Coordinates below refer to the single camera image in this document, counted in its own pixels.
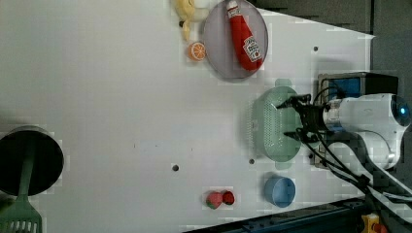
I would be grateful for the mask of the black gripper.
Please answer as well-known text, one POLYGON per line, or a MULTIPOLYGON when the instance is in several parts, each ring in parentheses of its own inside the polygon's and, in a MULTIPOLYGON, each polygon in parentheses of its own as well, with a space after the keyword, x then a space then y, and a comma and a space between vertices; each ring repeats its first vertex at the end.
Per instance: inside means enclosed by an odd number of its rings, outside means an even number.
POLYGON ((327 132, 323 119, 324 107, 308 105, 310 101, 310 94, 294 95, 276 106, 277 109, 294 108, 300 116, 302 127, 296 128, 293 132, 285 132, 285 136, 305 142, 307 139, 319 138, 323 133, 327 132))

